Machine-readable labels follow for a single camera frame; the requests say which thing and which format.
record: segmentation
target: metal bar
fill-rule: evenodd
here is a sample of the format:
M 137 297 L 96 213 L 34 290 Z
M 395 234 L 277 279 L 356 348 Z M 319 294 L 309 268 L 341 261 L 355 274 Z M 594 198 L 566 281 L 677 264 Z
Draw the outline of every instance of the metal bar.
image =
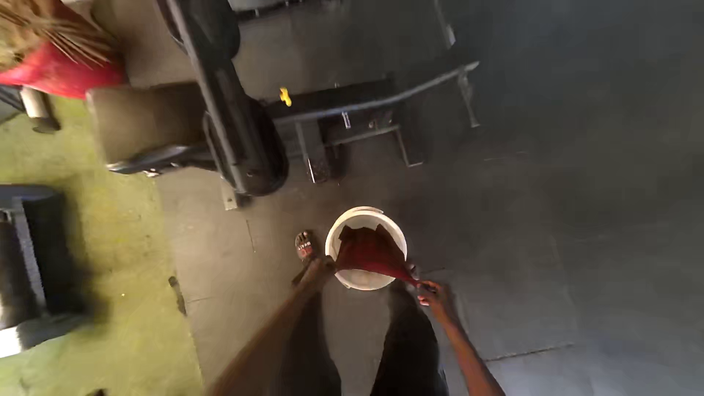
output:
M 398 94 L 391 95 L 390 97 L 386 97 L 383 99 L 376 99 L 376 100 L 361 102 L 361 103 L 357 103 L 357 104 L 349 104 L 349 105 L 345 105 L 345 106 L 334 107 L 332 109 L 309 111 L 307 113 L 300 113 L 300 114 L 294 114 L 291 116 L 275 118 L 274 123 L 283 124 L 283 123 L 299 122 L 299 121 L 304 121 L 304 120 L 315 120 L 315 119 L 319 119 L 319 118 L 335 116 L 340 113 L 349 112 L 349 111 L 359 111 L 359 110 L 365 110 L 365 109 L 373 109 L 375 107 L 388 106 L 390 104 L 394 104 L 396 102 L 406 100 L 413 95 L 419 94 L 423 91 L 426 91 L 430 88 L 433 88 L 436 85 L 439 85 L 447 80 L 450 80 L 452 78 L 457 77 L 461 73 L 466 73 L 471 70 L 474 70 L 478 65 L 479 65 L 479 62 L 472 62 L 467 65 L 463 65 L 459 68 L 448 71 L 447 73 L 440 74 L 439 76 L 435 77 L 434 79 L 432 79 L 430 81 L 426 81 L 426 82 L 422 83 L 421 85 L 407 89 L 406 91 L 399 92 Z
M 369 132 L 360 133 L 360 134 L 357 134 L 354 136 L 345 137 L 343 139 L 333 140 L 332 142 L 325 143 L 325 146 L 333 147 L 333 146 L 339 146 L 341 144 L 352 143 L 352 142 L 356 142 L 358 140 L 367 139 L 369 137 L 379 136 L 379 135 L 383 135 L 384 133 L 393 132 L 397 129 L 398 129 L 398 125 L 392 125 L 387 128 L 380 128 L 380 129 L 376 129 L 376 130 L 371 130 Z
M 25 207 L 21 197 L 13 199 L 12 210 L 13 224 L 17 232 L 17 238 L 20 240 L 30 287 L 32 288 L 34 298 L 37 300 L 40 311 L 44 311 L 46 308 L 46 295 L 44 294 L 44 287 L 42 286 L 42 275 L 39 272 L 37 257 L 34 255 L 34 243 L 32 242 L 32 234 L 30 233 L 30 224 L 27 221 L 27 214 L 25 213 Z

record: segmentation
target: hand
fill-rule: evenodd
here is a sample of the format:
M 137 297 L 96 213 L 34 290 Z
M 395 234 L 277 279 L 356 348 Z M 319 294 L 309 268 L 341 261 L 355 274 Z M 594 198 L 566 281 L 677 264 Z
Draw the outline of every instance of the hand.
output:
M 336 271 L 337 267 L 332 257 L 313 259 L 298 286 L 311 292 L 319 292 Z
M 443 285 L 432 280 L 421 280 L 418 284 L 418 292 L 420 304 L 430 307 L 439 322 L 442 324 L 456 323 L 455 309 L 451 304 L 449 293 Z

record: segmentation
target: white bucket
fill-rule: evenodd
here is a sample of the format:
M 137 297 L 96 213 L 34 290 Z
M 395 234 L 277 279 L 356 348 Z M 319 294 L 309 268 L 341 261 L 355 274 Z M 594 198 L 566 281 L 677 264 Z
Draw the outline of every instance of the white bucket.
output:
M 385 216 L 383 211 L 372 208 L 371 206 L 352 208 L 337 218 L 337 221 L 335 221 L 335 224 L 332 225 L 330 232 L 327 234 L 327 239 L 325 240 L 325 254 L 337 260 L 337 253 L 340 250 L 341 244 L 340 233 L 345 225 L 349 225 L 350 228 L 367 227 L 374 230 L 379 224 L 389 231 L 398 245 L 398 248 L 403 252 L 403 257 L 407 257 L 408 248 L 406 247 L 406 238 L 403 236 L 401 229 L 393 220 Z M 335 276 L 346 287 L 352 287 L 357 290 L 381 289 L 395 279 L 391 276 L 382 275 L 381 273 L 359 269 L 338 271 Z

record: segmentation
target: foot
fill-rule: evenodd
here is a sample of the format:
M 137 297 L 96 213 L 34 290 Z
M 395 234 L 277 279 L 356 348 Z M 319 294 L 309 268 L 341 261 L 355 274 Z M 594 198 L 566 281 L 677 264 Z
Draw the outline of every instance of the foot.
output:
M 303 231 L 296 235 L 296 253 L 302 262 L 307 263 L 315 258 L 313 244 L 310 241 L 310 232 Z

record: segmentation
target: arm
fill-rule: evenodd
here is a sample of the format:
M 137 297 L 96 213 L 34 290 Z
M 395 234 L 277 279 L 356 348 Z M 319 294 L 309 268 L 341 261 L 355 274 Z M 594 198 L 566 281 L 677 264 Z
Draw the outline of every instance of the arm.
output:
M 261 396 L 281 362 L 284 347 L 308 300 L 334 275 L 331 258 L 315 259 L 294 293 L 230 362 L 215 382 L 212 396 Z
M 455 350 L 470 396 L 505 396 L 501 386 L 467 339 L 464 329 L 451 308 L 447 291 L 429 280 L 422 282 L 419 291 L 418 299 L 421 305 L 430 307 Z

